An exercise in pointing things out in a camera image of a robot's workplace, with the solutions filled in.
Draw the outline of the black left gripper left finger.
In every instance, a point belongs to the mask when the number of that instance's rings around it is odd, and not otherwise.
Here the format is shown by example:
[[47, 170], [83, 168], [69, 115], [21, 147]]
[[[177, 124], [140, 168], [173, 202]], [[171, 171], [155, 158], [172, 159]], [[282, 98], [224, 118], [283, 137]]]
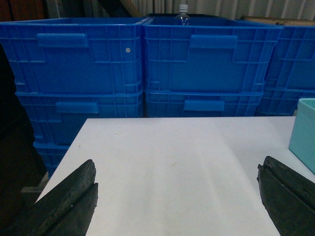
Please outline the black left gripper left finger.
[[0, 231], [2, 236], [84, 236], [97, 200], [96, 168], [89, 159]]

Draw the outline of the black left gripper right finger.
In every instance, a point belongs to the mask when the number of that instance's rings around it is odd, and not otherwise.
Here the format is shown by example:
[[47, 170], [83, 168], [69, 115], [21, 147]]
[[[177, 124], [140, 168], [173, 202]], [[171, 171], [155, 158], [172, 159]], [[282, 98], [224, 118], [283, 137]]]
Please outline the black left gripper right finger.
[[262, 204], [282, 236], [315, 234], [315, 183], [277, 159], [258, 165]]

